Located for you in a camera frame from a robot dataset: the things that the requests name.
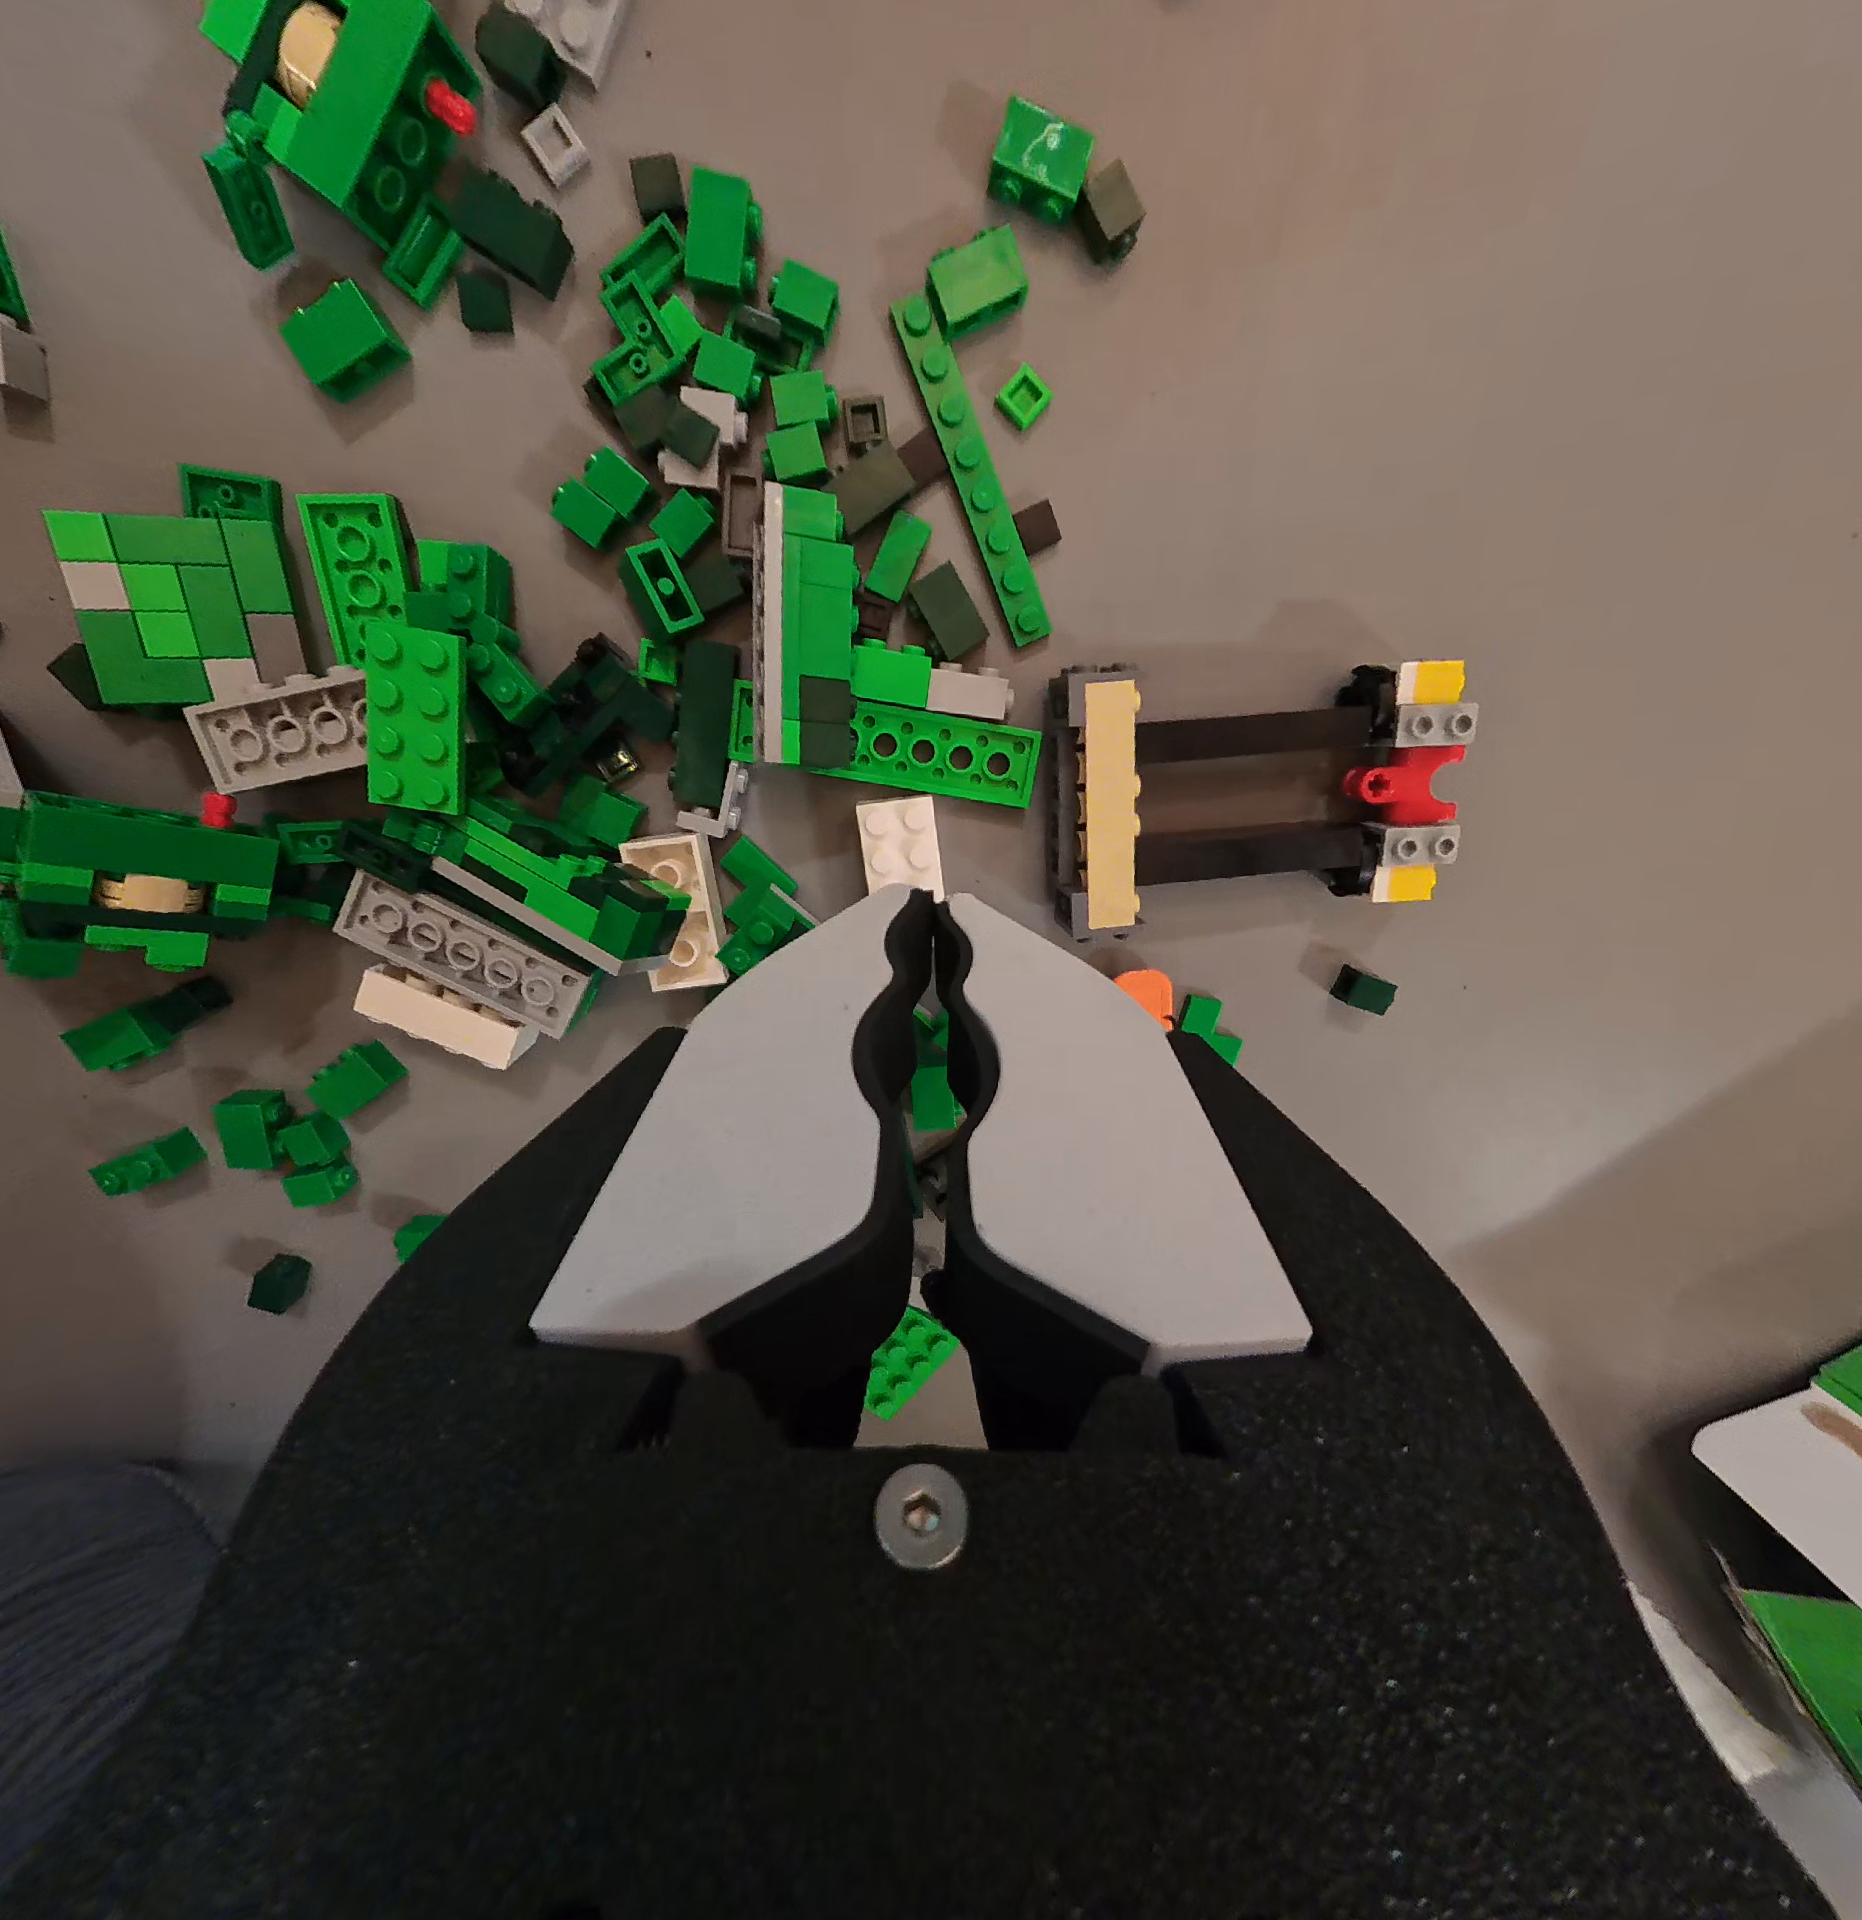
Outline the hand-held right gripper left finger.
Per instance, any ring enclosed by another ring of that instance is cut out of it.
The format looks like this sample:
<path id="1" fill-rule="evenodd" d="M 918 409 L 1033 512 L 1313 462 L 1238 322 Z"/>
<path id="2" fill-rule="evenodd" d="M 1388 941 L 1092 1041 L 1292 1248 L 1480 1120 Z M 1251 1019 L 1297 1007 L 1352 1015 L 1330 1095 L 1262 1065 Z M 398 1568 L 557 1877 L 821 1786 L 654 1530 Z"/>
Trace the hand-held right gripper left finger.
<path id="1" fill-rule="evenodd" d="M 903 1096 L 934 897 L 891 884 L 774 951 L 683 1033 L 530 1327 L 744 1377 L 848 1449 L 912 1291 Z"/>

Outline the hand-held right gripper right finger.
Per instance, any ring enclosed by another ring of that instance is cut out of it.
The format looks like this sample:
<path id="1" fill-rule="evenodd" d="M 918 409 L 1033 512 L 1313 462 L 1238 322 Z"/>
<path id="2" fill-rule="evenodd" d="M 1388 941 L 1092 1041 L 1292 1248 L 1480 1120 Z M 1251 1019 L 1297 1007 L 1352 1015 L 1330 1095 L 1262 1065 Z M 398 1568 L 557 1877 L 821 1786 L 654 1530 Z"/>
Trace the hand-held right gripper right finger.
<path id="1" fill-rule="evenodd" d="M 1312 1320 L 1222 1132 L 1245 1078 L 973 896 L 936 920 L 947 1153 L 932 1314 L 994 1450 L 1065 1450 L 1102 1389 L 1297 1356 Z"/>

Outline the pile of green toy bricks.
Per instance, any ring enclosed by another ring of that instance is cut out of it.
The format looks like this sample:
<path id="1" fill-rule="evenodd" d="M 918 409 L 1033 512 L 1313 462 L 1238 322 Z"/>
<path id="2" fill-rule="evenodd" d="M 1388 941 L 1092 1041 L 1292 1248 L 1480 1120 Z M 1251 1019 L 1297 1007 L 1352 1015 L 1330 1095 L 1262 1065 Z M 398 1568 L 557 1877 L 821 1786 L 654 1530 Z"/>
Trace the pile of green toy bricks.
<path id="1" fill-rule="evenodd" d="M 593 173 L 560 95 L 565 62 L 506 3 L 474 29 L 464 56 L 483 80 L 463 153 L 560 214 L 571 245 L 590 221 Z M 593 612 L 615 630 L 579 640 L 540 680 L 520 653 L 525 605 L 514 569 L 464 524 L 425 525 L 414 543 L 408 626 L 464 637 L 466 806 L 461 816 L 367 801 L 363 771 L 247 794 L 210 788 L 182 712 L 109 712 L 112 740 L 166 727 L 191 760 L 191 804 L 212 799 L 236 824 L 283 846 L 267 925 L 216 939 L 195 972 L 92 951 L 70 977 L 32 979 L 0 957 L 0 1411 L 24 1389 L 22 1328 L 38 1356 L 154 1358 L 144 1314 L 163 1289 L 163 1221 L 231 1198 L 218 1245 L 180 1260 L 174 1281 L 221 1286 L 223 1314 L 302 1314 L 312 1274 L 299 1233 L 332 1209 L 367 1207 L 354 1132 L 366 1112 L 422 1125 L 434 1166 L 503 1145 L 514 1124 L 510 1067 L 487 1067 L 354 1010 L 369 951 L 332 920 L 366 868 L 408 894 L 441 896 L 600 972 L 590 1008 L 525 1057 L 584 1065 L 674 1033 L 756 960 L 814 925 L 801 887 L 766 846 L 732 830 L 753 757 L 753 551 L 764 483 L 824 490 L 858 571 L 855 634 L 923 647 L 959 666 L 984 645 L 991 612 L 950 563 L 923 573 L 934 528 L 914 496 L 950 482 L 926 418 L 903 450 L 842 413 L 831 337 L 845 311 L 831 261 L 785 250 L 764 195 L 732 165 L 680 142 L 631 157 L 635 229 L 600 266 L 544 298 L 481 251 L 461 257 L 471 334 L 510 329 L 510 298 L 579 309 L 604 325 L 587 373 L 593 419 L 612 427 L 552 496 L 566 551 L 589 571 Z M 991 219 L 932 251 L 912 277 L 955 351 L 1015 319 L 1029 272 L 1008 208 L 1079 250 L 1104 278 L 1136 245 L 1144 205 L 1100 157 L 1092 129 L 1012 100 L 988 168 Z M 131 803 L 84 780 L 24 780 L 26 792 Z"/>

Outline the white brick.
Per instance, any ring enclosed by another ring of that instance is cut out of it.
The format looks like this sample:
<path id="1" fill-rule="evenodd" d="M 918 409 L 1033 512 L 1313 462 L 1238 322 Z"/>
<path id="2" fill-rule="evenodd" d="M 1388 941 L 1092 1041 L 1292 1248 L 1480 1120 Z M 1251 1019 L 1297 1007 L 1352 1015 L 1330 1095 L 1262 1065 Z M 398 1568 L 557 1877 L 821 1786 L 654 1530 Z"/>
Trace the white brick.
<path id="1" fill-rule="evenodd" d="M 382 963 L 372 963 L 360 974 L 354 1010 L 416 1041 L 497 1071 L 510 1067 L 541 1036 L 540 1029 L 526 1021 Z"/>

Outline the long grey brick with holes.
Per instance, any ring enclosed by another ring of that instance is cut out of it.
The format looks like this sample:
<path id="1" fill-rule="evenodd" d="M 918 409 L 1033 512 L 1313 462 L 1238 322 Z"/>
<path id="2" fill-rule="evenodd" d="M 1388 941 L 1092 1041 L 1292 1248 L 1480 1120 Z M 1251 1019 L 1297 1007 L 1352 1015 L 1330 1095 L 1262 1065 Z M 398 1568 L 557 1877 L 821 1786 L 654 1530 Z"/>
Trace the long grey brick with holes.
<path id="1" fill-rule="evenodd" d="M 441 896 L 408 894 L 360 868 L 332 920 L 337 938 L 363 946 L 437 989 L 538 1033 L 562 1039 L 590 1008 L 600 972 Z"/>

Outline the small white plate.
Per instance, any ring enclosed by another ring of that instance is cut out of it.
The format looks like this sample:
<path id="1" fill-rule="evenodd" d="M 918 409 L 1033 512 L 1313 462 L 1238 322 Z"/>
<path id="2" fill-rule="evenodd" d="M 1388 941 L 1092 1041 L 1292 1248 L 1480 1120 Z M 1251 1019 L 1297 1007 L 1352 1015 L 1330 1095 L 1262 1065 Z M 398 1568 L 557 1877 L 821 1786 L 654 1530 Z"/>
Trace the small white plate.
<path id="1" fill-rule="evenodd" d="M 944 900 L 942 844 L 936 803 L 926 794 L 854 806 L 866 892 L 903 884 Z"/>

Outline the black tan cart assembly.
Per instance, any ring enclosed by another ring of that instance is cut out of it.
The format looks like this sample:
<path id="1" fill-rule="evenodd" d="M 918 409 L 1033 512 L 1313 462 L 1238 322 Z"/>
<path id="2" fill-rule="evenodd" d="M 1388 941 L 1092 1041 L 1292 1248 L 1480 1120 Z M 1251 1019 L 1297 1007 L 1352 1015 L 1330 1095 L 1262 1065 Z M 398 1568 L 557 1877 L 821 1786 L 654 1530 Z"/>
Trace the black tan cart assembly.
<path id="1" fill-rule="evenodd" d="M 1462 659 L 1363 664 L 1326 706 L 1169 718 L 1144 712 L 1136 668 L 1069 668 L 1047 708 L 1057 920 L 1120 939 L 1149 894 L 1257 876 L 1424 903 L 1462 851 L 1439 788 L 1477 717 Z"/>

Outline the green slab assembly grey stripe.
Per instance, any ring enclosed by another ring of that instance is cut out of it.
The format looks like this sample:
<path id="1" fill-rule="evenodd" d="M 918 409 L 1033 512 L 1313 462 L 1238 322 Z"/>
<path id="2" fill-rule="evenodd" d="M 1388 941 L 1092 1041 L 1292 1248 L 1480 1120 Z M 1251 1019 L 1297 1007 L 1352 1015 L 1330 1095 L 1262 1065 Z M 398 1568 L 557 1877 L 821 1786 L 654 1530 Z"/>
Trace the green slab assembly grey stripe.
<path id="1" fill-rule="evenodd" d="M 1011 684 L 855 634 L 858 571 L 835 498 L 764 483 L 753 551 L 753 757 L 812 776 L 1029 806 L 1040 732 Z"/>

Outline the green studded plate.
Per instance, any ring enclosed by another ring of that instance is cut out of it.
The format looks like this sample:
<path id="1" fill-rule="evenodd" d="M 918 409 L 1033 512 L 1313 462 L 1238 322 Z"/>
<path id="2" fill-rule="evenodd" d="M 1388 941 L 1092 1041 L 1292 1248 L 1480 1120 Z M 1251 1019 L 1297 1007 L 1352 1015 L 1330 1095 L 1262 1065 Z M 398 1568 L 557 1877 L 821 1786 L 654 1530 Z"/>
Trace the green studded plate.
<path id="1" fill-rule="evenodd" d="M 464 637 L 372 619 L 363 673 L 367 801 L 461 816 L 466 806 Z"/>

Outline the light grey brick with holes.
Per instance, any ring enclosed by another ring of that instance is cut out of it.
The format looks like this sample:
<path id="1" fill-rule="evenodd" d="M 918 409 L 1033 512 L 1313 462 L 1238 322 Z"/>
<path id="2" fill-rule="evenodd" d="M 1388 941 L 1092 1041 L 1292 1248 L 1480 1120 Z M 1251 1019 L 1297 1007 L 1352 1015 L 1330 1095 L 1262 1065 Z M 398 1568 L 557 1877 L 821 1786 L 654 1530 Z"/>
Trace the light grey brick with holes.
<path id="1" fill-rule="evenodd" d="M 256 680 L 182 708 L 209 783 L 246 794 L 367 764 L 367 676 L 337 666 L 318 676 Z"/>

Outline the green assembly with tan ball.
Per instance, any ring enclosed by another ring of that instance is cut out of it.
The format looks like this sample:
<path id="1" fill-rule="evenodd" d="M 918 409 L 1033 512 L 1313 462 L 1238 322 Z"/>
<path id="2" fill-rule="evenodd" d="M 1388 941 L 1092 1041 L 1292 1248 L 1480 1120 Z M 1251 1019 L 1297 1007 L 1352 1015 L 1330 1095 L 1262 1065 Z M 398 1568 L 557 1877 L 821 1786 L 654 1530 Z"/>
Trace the green assembly with tan ball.
<path id="1" fill-rule="evenodd" d="M 195 972 L 216 939 L 273 915 L 283 846 L 209 816 L 70 794 L 0 792 L 0 957 L 32 979 L 70 977 L 92 951 Z"/>
<path id="2" fill-rule="evenodd" d="M 466 250 L 557 296 L 571 238 L 552 208 L 464 157 L 483 80 L 434 3 L 210 2 L 199 29 L 236 64 L 203 165 L 247 266 L 295 253 L 286 176 L 340 211 L 420 308 Z"/>

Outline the green plate with round holes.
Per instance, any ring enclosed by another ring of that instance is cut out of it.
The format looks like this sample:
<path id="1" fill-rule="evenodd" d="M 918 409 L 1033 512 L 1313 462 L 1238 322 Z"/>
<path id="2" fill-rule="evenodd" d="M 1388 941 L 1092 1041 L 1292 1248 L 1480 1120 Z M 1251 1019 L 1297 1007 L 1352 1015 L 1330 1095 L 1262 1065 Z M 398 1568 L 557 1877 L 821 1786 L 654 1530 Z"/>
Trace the green plate with round holes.
<path id="1" fill-rule="evenodd" d="M 414 543 L 391 493 L 299 493 L 299 522 L 338 660 L 366 666 L 367 627 L 408 622 Z"/>

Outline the long green plate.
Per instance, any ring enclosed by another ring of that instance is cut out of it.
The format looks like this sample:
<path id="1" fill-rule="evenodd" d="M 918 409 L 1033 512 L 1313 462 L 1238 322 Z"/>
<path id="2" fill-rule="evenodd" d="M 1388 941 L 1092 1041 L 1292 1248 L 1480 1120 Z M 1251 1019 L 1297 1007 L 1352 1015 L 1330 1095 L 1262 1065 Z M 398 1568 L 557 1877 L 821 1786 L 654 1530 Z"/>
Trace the long green plate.
<path id="1" fill-rule="evenodd" d="M 926 421 L 944 450 L 1008 637 L 1015 647 L 1040 644 L 1052 633 L 1052 622 L 1026 541 L 1018 531 L 1015 511 L 998 479 L 984 421 L 957 372 L 955 351 L 926 294 L 895 301 L 891 321 Z"/>

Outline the green tiled panel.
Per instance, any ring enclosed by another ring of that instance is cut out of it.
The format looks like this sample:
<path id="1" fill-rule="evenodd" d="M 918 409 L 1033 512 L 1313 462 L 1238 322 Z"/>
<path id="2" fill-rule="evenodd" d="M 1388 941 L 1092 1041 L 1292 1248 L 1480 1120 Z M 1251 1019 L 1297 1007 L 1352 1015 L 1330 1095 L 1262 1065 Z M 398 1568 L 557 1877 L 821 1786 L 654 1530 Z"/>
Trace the green tiled panel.
<path id="1" fill-rule="evenodd" d="M 78 639 L 53 679 L 92 712 L 166 717 L 312 668 L 283 483 L 184 462 L 174 515 L 44 509 Z"/>

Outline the green toy box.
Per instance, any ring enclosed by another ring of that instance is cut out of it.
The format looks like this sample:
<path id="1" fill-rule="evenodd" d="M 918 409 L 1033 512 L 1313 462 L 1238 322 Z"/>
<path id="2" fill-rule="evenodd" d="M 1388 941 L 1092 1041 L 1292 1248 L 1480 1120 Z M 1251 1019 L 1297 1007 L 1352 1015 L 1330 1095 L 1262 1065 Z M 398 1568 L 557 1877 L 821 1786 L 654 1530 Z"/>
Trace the green toy box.
<path id="1" fill-rule="evenodd" d="M 1703 1427 L 1691 1456 L 1768 1529 L 1720 1563 L 1761 1651 L 1862 1793 L 1862 1343 L 1806 1387 Z"/>

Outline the light grey studded plate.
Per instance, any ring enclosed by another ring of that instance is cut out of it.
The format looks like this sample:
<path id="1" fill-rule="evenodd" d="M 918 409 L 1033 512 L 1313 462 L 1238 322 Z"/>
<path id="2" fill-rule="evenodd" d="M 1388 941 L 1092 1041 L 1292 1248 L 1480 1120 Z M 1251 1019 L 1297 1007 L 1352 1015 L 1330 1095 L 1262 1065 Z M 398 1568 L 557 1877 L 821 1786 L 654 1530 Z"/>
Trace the light grey studded plate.
<path id="1" fill-rule="evenodd" d="M 598 90 L 607 76 L 631 2 L 504 2 L 534 23 L 577 76 Z"/>

